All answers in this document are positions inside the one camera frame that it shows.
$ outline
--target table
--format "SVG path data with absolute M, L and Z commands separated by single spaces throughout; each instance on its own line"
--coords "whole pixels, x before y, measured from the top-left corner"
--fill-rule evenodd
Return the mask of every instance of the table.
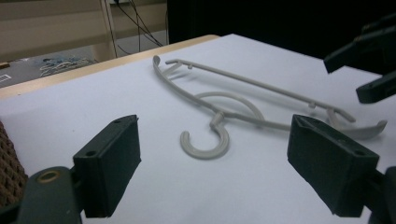
M 387 119 L 383 133 L 359 142 L 381 156 L 380 172 L 395 164 L 395 98 L 360 105 L 355 93 L 377 75 L 344 67 L 327 76 L 316 58 L 239 35 L 206 36 L 0 90 L 0 120 L 28 175 L 72 167 L 72 156 L 111 120 L 139 117 L 142 162 L 119 207 L 111 218 L 84 218 L 84 223 L 367 223 L 368 209 L 361 218 L 331 214 L 288 163 L 287 132 L 227 119 L 228 153 L 212 161 L 189 157 L 179 135 L 188 130 L 196 147 L 215 146 L 218 139 L 208 126 L 213 113 L 162 83 L 152 67 L 154 54 L 163 62 L 202 63 L 337 105 L 355 116 L 356 126 Z M 163 62 L 161 68 L 169 66 Z M 324 110 L 198 69 L 180 68 L 172 79 L 193 93 L 241 94 L 272 121 L 288 124 L 293 114 L 326 120 Z M 249 113 L 244 107 L 242 112 Z

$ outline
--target floor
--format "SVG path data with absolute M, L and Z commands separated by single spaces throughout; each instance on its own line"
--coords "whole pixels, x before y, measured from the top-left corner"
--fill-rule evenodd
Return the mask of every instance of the floor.
M 152 35 L 162 45 L 167 45 L 168 38 L 166 31 L 153 32 Z M 143 35 L 118 39 L 116 44 L 118 57 L 159 47 Z M 19 59 L 10 62 L 10 67 L 0 69 L 0 88 L 41 77 L 56 76 L 56 74 L 64 71 L 94 63 L 97 62 L 92 56 L 91 46 Z

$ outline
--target gray plastic hanger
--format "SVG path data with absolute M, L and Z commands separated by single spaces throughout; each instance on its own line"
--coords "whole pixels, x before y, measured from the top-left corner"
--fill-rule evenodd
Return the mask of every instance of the gray plastic hanger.
M 214 147 L 213 149 L 210 150 L 201 150 L 198 149 L 194 146 L 191 145 L 190 143 L 190 134 L 188 132 L 183 132 L 182 135 L 180 136 L 180 144 L 183 148 L 183 150 L 189 154 L 190 156 L 196 158 L 196 159 L 201 159 L 201 160 L 211 160 L 218 158 L 222 155 L 224 155 L 227 150 L 228 150 L 228 145 L 230 141 L 230 137 L 227 133 L 227 131 L 224 129 L 220 123 L 224 120 L 224 118 L 234 118 L 234 119 L 241 119 L 256 125 L 260 125 L 263 127 L 269 127 L 269 128 L 275 128 L 279 130 L 284 130 L 284 131 L 289 131 L 290 126 L 286 124 L 281 124 L 281 123 L 276 123 L 276 122 L 271 122 L 268 120 L 265 120 L 264 116 L 260 112 L 260 110 L 252 104 L 250 101 L 247 99 L 240 97 L 236 94 L 233 93 L 228 93 L 228 92 L 204 92 L 200 93 L 197 95 L 192 95 L 187 91 L 184 91 L 181 89 L 179 86 L 177 86 L 175 83 L 173 83 L 171 80 L 169 80 L 168 76 L 171 75 L 175 70 L 177 70 L 180 66 L 187 65 L 189 69 L 192 69 L 193 67 L 199 68 L 206 70 L 208 72 L 212 72 L 218 75 L 222 75 L 225 77 L 230 77 L 239 81 L 246 82 L 248 84 L 267 89 L 269 91 L 274 91 L 282 95 L 289 96 L 290 98 L 300 100 L 303 102 L 308 103 L 308 105 L 312 108 L 321 107 L 327 111 L 327 114 L 329 116 L 329 121 L 330 124 L 334 127 L 334 129 L 348 135 L 349 137 L 355 138 L 355 139 L 366 139 L 366 138 L 371 138 L 374 137 L 378 134 L 380 134 L 384 129 L 385 126 L 387 125 L 387 122 L 385 120 L 379 121 L 375 126 L 371 127 L 366 127 L 366 128 L 355 128 L 355 129 L 345 129 L 341 126 L 339 119 L 336 117 L 336 114 L 339 114 L 341 117 L 346 119 L 349 122 L 355 122 L 356 120 L 349 115 L 345 110 L 332 106 L 332 105 L 327 105 L 322 102 L 310 99 L 308 97 L 290 92 L 290 91 L 284 91 L 281 90 L 280 88 L 270 86 L 265 83 L 261 83 L 259 81 L 247 78 L 247 77 L 240 77 L 236 74 L 232 74 L 226 71 L 219 70 L 217 68 L 212 68 L 206 65 L 198 64 L 198 63 L 192 63 L 184 60 L 170 60 L 165 62 L 166 64 L 171 64 L 174 63 L 173 66 L 169 67 L 168 69 L 162 71 L 159 67 L 161 62 L 161 59 L 159 56 L 154 56 L 153 57 L 153 67 L 158 75 L 158 77 L 164 81 L 168 86 L 172 87 L 174 91 L 179 93 L 180 95 L 190 99 L 191 101 L 195 102 L 198 105 L 202 105 L 204 107 L 207 107 L 211 109 L 215 113 L 215 117 L 211 120 L 210 122 L 210 128 L 212 131 L 217 133 L 219 135 L 220 141 L 219 144 Z M 254 114 L 254 117 L 249 117 L 245 116 L 239 113 L 231 112 L 226 109 L 220 108 L 218 106 L 215 106 L 213 104 L 210 104 L 208 101 L 203 100 L 202 98 L 209 97 L 209 96 L 222 96 L 222 97 L 227 97 L 234 99 L 235 101 L 238 101 L 244 105 L 246 105 Z

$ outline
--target screw hole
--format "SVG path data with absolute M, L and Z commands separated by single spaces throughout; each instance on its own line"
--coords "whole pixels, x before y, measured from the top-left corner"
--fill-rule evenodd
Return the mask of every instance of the screw hole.
M 59 171 L 48 171 L 42 175 L 40 175 L 37 181 L 41 184 L 49 183 L 55 179 L 57 179 L 61 173 Z

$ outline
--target wall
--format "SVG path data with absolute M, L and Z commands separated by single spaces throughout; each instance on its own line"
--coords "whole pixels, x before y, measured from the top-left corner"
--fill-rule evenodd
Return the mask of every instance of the wall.
M 164 28 L 166 0 L 135 2 L 149 28 Z M 137 34 L 114 6 L 109 11 L 115 37 Z M 0 1 L 0 62 L 88 45 L 110 50 L 110 22 L 103 0 Z

